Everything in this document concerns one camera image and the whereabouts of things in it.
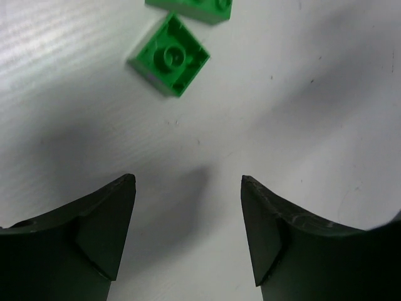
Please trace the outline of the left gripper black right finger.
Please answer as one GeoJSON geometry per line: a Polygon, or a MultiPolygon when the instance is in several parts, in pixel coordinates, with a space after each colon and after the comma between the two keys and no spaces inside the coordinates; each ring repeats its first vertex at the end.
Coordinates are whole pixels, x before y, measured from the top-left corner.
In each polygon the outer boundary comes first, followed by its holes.
{"type": "Polygon", "coordinates": [[[264,300],[399,300],[400,221],[359,230],[311,213],[251,176],[241,205],[264,300]]]}

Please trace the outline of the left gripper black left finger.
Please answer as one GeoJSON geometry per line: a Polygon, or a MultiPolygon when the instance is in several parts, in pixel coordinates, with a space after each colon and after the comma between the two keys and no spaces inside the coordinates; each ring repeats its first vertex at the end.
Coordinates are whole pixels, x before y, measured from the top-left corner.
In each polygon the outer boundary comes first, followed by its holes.
{"type": "Polygon", "coordinates": [[[1,300],[106,300],[135,203],[125,174],[45,214],[1,229],[1,300]]]}

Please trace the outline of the green lego brick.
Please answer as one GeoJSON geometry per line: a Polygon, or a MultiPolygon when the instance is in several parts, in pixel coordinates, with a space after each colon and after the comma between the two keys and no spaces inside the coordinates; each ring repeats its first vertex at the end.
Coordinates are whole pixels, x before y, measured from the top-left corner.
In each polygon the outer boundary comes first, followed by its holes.
{"type": "Polygon", "coordinates": [[[145,0],[145,4],[215,25],[230,20],[231,0],[145,0]]]}
{"type": "Polygon", "coordinates": [[[181,97],[210,58],[174,12],[161,19],[134,48],[127,65],[166,97],[181,97]]]}

